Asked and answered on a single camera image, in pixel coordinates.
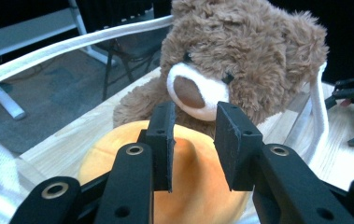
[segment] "table surface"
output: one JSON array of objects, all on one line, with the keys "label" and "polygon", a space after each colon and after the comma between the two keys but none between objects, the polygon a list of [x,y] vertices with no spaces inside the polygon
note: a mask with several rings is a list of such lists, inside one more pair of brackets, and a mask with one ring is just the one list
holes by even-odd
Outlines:
[{"label": "table surface", "polygon": [[[113,129],[113,109],[120,99],[134,87],[148,82],[159,73],[159,69],[148,73],[20,155],[16,161],[23,180],[23,191],[28,192],[44,179],[56,175],[77,177],[78,168],[87,150]],[[332,93],[333,87],[323,84],[323,89],[326,98]],[[303,93],[300,97],[304,102],[308,98],[306,95],[308,94]],[[261,124],[259,129],[263,133],[264,143],[283,144],[289,138],[290,130],[299,114],[300,111],[290,107],[286,112],[273,116]],[[314,154],[309,166],[320,179],[341,189],[348,189],[350,182],[354,180],[354,147],[347,144],[347,141],[354,137],[354,105],[349,107],[337,105],[328,111],[328,118],[330,132],[327,143]],[[310,115],[296,135],[297,138],[288,146],[299,154],[304,154],[304,149],[308,148],[313,135]]]}]

